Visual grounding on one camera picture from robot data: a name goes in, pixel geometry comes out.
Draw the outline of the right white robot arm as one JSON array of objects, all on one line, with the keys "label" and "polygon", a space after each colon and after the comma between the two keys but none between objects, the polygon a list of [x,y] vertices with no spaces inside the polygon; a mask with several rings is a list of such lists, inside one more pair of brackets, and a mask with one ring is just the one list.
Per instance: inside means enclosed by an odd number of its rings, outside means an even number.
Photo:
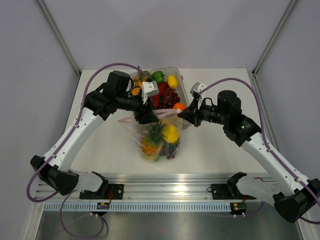
[{"label": "right white robot arm", "polygon": [[272,177],[274,185],[259,177],[238,172],[226,182],[226,191],[232,198],[245,196],[274,206],[287,222],[295,223],[314,205],[320,203],[320,181],[309,179],[292,166],[267,140],[264,127],[242,113],[242,102],[232,90],[222,90],[217,104],[206,104],[205,93],[209,89],[202,83],[191,88],[193,100],[178,116],[195,127],[201,122],[223,126],[228,139],[249,153]]}]

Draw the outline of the clear zip top bag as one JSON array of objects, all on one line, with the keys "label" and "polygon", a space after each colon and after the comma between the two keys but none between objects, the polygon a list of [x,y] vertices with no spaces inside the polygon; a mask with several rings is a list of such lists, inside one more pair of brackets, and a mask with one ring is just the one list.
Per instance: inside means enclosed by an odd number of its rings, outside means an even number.
[{"label": "clear zip top bag", "polygon": [[174,159],[181,147],[183,119],[180,109],[157,109],[157,122],[140,124],[133,116],[120,119],[120,125],[131,134],[146,160],[157,162]]}]

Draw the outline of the yellow green mango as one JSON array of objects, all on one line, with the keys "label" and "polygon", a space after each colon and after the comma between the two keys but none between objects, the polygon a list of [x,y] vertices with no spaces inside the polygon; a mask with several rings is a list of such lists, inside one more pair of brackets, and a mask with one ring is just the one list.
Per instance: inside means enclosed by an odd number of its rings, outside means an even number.
[{"label": "yellow green mango", "polygon": [[160,154],[145,155],[144,158],[151,162],[158,162],[161,158],[161,155]]}]

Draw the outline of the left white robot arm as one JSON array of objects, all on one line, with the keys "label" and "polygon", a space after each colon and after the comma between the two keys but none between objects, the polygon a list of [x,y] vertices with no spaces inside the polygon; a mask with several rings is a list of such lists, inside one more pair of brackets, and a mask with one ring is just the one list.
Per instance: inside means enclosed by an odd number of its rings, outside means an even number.
[{"label": "left white robot arm", "polygon": [[142,82],[138,95],[132,95],[134,81],[129,74],[114,70],[99,87],[84,94],[78,116],[57,143],[44,154],[35,155],[30,164],[36,175],[56,193],[66,196],[73,191],[89,193],[97,199],[108,194],[109,181],[97,172],[71,169],[78,152],[92,133],[117,110],[130,111],[139,124],[157,123],[150,99],[159,93],[155,81]]}]

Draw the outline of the orange spiky pineapple fruit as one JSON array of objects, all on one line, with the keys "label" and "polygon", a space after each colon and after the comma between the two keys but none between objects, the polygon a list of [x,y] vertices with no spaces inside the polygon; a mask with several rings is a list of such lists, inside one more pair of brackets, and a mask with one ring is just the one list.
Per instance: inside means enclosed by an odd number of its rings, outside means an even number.
[{"label": "orange spiky pineapple fruit", "polygon": [[147,129],[145,134],[140,140],[140,148],[144,155],[155,155],[160,154],[161,147],[163,144],[163,131],[167,126],[166,123],[162,123],[162,121],[151,123]]}]

